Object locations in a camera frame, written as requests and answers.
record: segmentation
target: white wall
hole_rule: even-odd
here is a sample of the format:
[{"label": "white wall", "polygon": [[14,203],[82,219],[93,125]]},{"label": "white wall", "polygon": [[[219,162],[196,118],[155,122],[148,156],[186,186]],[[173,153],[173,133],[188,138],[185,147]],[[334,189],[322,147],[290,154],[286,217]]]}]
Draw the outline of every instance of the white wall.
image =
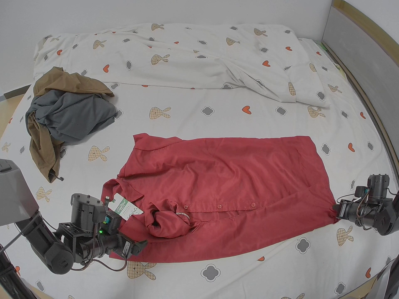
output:
[{"label": "white wall", "polygon": [[58,32],[128,23],[281,23],[320,39],[331,0],[0,0],[0,94],[31,83],[33,51]]},{"label": "white wall", "polygon": [[346,0],[399,43],[399,0]]}]

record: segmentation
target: mattress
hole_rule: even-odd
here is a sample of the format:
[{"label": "mattress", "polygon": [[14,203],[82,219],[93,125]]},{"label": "mattress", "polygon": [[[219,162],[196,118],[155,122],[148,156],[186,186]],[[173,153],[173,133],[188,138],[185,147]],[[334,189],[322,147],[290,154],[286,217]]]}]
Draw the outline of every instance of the mattress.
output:
[{"label": "mattress", "polygon": [[[76,145],[62,147],[60,175],[65,181],[49,184],[29,153],[24,114],[33,97],[31,86],[4,132],[0,158],[12,159],[21,168],[43,217],[55,227],[59,222],[69,222],[73,193],[101,196],[102,185],[118,174],[134,147],[133,135],[139,133],[185,140],[310,136],[335,198],[353,193],[356,185],[366,185],[368,176],[377,173],[389,174],[390,189],[397,190],[376,128],[340,67],[312,40],[298,42],[323,87],[317,97],[320,101],[323,96],[328,99],[329,107],[277,102],[245,87],[133,85],[123,79],[118,81],[116,75],[116,81],[105,81],[115,93],[110,98],[118,110],[115,123]],[[76,71],[86,70],[90,76],[88,65],[82,63]],[[35,71],[35,80],[43,73]],[[150,116],[153,108],[159,109],[156,118]],[[97,158],[88,158],[93,150]],[[3,244],[18,233],[14,225],[0,227],[0,232]],[[375,230],[363,231],[349,221],[339,221],[235,257],[187,263],[130,263],[122,272],[110,272],[94,262],[83,272],[71,271],[63,276],[52,274],[25,238],[19,238],[7,253],[21,277],[54,298],[338,298],[396,257],[398,241],[398,234],[382,237]],[[108,257],[102,261],[113,268],[123,266],[122,261]]]}]

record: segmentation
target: bed frame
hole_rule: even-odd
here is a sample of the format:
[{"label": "bed frame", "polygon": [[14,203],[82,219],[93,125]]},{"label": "bed frame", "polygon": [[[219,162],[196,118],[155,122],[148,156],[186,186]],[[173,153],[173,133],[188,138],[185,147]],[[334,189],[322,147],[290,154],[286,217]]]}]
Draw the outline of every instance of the bed frame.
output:
[{"label": "bed frame", "polygon": [[399,183],[398,43],[343,0],[332,0],[322,43],[372,117]]}]

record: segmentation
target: brown fabric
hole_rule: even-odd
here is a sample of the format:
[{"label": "brown fabric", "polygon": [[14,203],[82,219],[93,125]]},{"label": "brown fabric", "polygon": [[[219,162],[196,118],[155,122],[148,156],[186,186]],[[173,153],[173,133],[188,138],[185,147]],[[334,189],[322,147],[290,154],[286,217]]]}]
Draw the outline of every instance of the brown fabric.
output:
[{"label": "brown fabric", "polygon": [[28,127],[32,137],[29,151],[37,168],[47,181],[52,183],[59,173],[59,153],[63,142],[53,139],[48,128],[36,122],[35,114],[32,112],[28,116]]},{"label": "brown fabric", "polygon": [[39,97],[50,90],[72,93],[100,93],[114,96],[114,93],[101,81],[84,77],[78,73],[69,74],[64,72],[62,67],[53,67],[39,78],[33,87],[33,94],[35,97]]}]

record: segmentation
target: red fabric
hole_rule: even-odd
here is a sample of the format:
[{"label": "red fabric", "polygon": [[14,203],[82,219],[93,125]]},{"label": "red fabric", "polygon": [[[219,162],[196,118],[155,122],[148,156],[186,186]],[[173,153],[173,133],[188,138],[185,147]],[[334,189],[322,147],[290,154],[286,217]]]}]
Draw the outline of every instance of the red fabric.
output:
[{"label": "red fabric", "polygon": [[307,136],[134,140],[117,179],[102,190],[102,201],[119,193],[144,211],[120,228],[148,240],[130,260],[235,256],[337,221],[326,170]]}]

